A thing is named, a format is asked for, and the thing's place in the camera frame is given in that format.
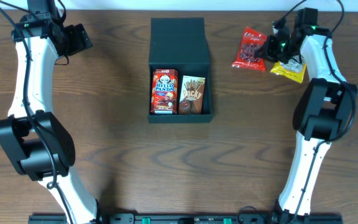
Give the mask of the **red Hello Panda box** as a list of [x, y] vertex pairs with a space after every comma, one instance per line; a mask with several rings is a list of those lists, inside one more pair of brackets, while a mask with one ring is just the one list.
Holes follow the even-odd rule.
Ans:
[[174, 69], [157, 69], [154, 71], [150, 112], [152, 114], [176, 114], [177, 98], [177, 71]]

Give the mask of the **black gift box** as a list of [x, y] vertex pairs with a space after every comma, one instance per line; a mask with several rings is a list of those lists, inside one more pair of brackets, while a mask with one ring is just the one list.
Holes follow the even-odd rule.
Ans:
[[213, 118], [209, 47], [204, 19], [152, 18], [149, 52], [149, 77], [157, 69], [178, 72], [178, 91], [184, 76], [206, 79], [200, 114], [148, 114], [149, 123], [208, 123]]

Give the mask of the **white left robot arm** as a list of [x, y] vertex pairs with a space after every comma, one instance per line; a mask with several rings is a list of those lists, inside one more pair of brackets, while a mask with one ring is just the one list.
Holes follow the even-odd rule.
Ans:
[[61, 1], [28, 0], [12, 23], [17, 78], [7, 118], [0, 119], [0, 145], [16, 172], [45, 187], [63, 209], [63, 215], [33, 215], [31, 223], [101, 222], [98, 201], [75, 169], [73, 139], [53, 112], [55, 66], [92, 46], [83, 25], [66, 26], [66, 17]]

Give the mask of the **brown Pocky box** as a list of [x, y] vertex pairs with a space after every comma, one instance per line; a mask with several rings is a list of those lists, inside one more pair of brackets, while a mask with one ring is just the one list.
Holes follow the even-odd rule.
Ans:
[[205, 77], [183, 76], [178, 114], [201, 114]]

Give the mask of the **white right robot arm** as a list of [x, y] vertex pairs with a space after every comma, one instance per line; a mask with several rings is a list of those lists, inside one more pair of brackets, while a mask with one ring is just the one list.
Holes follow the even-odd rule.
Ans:
[[297, 56], [310, 82], [293, 114], [296, 148], [290, 173], [278, 198], [277, 223], [312, 223], [311, 196], [323, 159], [334, 141], [351, 128], [357, 87], [342, 76], [332, 50], [333, 30], [318, 24], [318, 10], [305, 7], [292, 31], [282, 17], [273, 34], [255, 52], [270, 62], [288, 63]]

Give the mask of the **red raisin bag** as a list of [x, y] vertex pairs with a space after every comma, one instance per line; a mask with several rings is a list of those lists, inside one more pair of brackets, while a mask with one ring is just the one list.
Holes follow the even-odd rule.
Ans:
[[255, 53], [263, 46], [267, 36], [250, 27], [244, 29], [241, 44], [232, 67], [266, 71], [264, 60]]

